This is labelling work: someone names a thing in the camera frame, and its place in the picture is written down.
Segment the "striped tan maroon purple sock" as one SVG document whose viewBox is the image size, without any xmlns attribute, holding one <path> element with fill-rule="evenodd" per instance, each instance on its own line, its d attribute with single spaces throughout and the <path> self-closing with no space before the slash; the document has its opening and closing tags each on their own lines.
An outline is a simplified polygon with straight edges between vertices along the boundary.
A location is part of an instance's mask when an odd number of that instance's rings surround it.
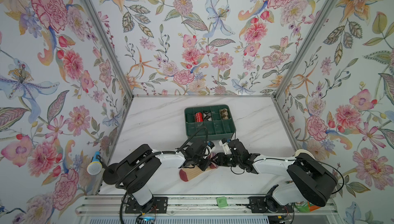
<svg viewBox="0 0 394 224">
<path fill-rule="evenodd" d="M 193 162 L 191 165 L 181 168 L 179 171 L 180 179 L 184 182 L 190 182 L 203 173 L 211 172 L 214 169 L 217 169 L 218 166 L 211 161 L 211 158 L 215 155 L 215 153 L 212 153 L 198 162 Z"/>
</svg>

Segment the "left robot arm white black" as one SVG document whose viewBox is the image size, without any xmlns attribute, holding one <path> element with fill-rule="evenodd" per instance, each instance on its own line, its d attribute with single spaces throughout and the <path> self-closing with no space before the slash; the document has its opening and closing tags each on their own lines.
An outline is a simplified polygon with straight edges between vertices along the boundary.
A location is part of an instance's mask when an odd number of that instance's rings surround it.
<svg viewBox="0 0 394 224">
<path fill-rule="evenodd" d="M 159 168 L 200 169 L 209 168 L 210 155 L 215 146 L 213 142 L 186 142 L 171 151 L 154 151 L 143 144 L 117 163 L 115 187 L 124 189 L 139 206 L 149 205 L 153 194 L 146 186 Z"/>
</svg>

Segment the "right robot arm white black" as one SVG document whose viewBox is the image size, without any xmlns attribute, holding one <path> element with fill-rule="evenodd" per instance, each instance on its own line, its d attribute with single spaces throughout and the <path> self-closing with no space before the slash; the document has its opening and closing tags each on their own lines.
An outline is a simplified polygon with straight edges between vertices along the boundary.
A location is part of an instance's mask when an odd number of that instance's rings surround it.
<svg viewBox="0 0 394 224">
<path fill-rule="evenodd" d="M 238 140 L 224 145 L 224 151 L 211 158 L 220 167 L 239 167 L 247 173 L 284 177 L 289 184 L 274 185 L 266 194 L 279 206 L 308 201 L 324 207 L 338 184 L 336 177 L 309 152 L 297 150 L 292 157 L 270 157 L 249 153 Z"/>
</svg>

